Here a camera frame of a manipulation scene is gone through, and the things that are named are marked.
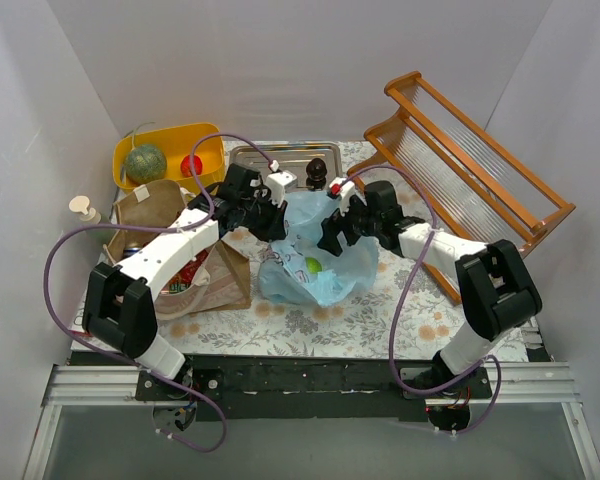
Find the red apple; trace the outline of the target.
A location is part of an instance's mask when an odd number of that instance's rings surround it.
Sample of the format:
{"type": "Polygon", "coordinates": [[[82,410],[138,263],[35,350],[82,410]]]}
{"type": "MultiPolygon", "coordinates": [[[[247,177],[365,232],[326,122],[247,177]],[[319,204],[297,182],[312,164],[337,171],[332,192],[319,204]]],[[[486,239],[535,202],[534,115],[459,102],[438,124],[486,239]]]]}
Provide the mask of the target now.
{"type": "Polygon", "coordinates": [[[203,162],[198,155],[188,154],[180,163],[180,171],[184,178],[199,176],[203,172],[203,162]]]}

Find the green melon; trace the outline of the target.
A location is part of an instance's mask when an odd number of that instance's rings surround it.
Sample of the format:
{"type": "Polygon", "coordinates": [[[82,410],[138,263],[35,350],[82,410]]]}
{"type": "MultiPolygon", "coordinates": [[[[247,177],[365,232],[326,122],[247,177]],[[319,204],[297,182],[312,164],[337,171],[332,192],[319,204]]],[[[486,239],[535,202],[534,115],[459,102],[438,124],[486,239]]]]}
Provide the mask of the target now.
{"type": "Polygon", "coordinates": [[[131,132],[131,150],[123,162],[126,177],[136,184],[146,184],[161,180],[167,172],[167,159],[164,152],[155,144],[136,144],[138,131],[151,122],[144,122],[131,132]]]}

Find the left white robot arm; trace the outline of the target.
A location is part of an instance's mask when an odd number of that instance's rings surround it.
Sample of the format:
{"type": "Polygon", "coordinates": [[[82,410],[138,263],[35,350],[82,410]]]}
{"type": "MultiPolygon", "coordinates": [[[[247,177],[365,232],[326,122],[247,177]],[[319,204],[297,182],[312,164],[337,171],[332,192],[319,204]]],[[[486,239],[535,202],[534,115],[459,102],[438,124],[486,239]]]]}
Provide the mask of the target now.
{"type": "Polygon", "coordinates": [[[285,195],[297,178],[273,167],[268,176],[239,164],[223,181],[202,190],[168,228],[137,253],[90,273],[84,330],[126,358],[159,375],[158,387],[173,400],[193,386],[184,355],[158,332],[154,302],[163,287],[203,250],[244,227],[261,241],[286,236],[285,195]]]}

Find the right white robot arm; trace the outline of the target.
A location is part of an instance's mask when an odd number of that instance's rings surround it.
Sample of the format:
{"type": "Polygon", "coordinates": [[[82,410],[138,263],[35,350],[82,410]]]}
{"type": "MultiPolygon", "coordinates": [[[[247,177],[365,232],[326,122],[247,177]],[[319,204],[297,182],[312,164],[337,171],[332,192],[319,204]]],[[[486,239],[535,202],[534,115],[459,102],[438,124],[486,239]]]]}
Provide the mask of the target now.
{"type": "Polygon", "coordinates": [[[457,281],[464,322],[434,355],[430,368],[403,380],[397,366],[390,366],[409,394],[459,395],[494,346],[541,311],[538,290],[512,242],[467,240],[407,216],[388,181],[369,183],[363,196],[357,196],[352,181],[337,178],[327,194],[339,205],[321,223],[320,249],[339,256],[344,246],[374,237],[383,249],[412,260],[416,268],[432,266],[457,281]]]}

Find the red snack packet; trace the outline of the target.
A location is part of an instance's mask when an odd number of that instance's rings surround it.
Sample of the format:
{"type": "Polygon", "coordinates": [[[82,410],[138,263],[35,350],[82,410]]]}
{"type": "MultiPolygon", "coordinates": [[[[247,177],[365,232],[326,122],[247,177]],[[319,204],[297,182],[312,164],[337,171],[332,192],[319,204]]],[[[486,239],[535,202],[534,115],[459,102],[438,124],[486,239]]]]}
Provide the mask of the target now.
{"type": "Polygon", "coordinates": [[[175,295],[189,289],[198,270],[207,259],[209,252],[202,250],[193,260],[189,261],[170,281],[162,288],[162,294],[175,295]]]}

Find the light blue plastic bag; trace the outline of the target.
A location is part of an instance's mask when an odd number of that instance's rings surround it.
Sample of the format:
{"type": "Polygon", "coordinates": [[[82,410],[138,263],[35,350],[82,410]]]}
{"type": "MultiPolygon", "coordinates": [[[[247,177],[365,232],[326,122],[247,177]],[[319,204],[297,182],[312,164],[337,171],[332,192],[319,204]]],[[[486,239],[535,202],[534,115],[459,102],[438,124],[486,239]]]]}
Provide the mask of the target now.
{"type": "Polygon", "coordinates": [[[352,294],[369,290],[376,279],[378,247],[373,239],[361,238],[348,246],[339,240],[339,256],[322,250],[321,222],[338,202],[323,192],[294,192],[287,197],[287,236],[269,244],[258,272],[258,287],[273,303],[320,307],[333,306],[352,294]]]}

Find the brown burlap tote bag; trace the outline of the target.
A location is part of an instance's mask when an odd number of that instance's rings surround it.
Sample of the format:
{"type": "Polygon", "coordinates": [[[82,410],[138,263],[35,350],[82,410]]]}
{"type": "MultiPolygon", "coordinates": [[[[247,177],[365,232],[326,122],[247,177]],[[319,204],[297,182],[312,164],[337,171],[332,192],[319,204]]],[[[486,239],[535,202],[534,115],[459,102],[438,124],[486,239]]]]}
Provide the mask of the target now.
{"type": "MultiPolygon", "coordinates": [[[[172,180],[157,180],[135,188],[113,207],[118,223],[144,227],[169,227],[179,217],[189,192],[172,180]]],[[[219,241],[205,249],[207,259],[192,286],[155,300],[156,317],[174,320],[203,311],[245,309],[251,305],[250,265],[247,257],[219,241]]]]}

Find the green lime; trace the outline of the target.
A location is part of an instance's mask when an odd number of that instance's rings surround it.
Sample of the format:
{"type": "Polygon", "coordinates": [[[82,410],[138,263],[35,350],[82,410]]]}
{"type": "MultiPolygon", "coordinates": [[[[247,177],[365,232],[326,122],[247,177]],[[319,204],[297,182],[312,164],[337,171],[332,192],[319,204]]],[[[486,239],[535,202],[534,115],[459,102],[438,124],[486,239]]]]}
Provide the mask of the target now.
{"type": "Polygon", "coordinates": [[[316,258],[306,257],[305,263],[307,271],[312,275],[316,275],[323,271],[322,264],[316,258]]]}

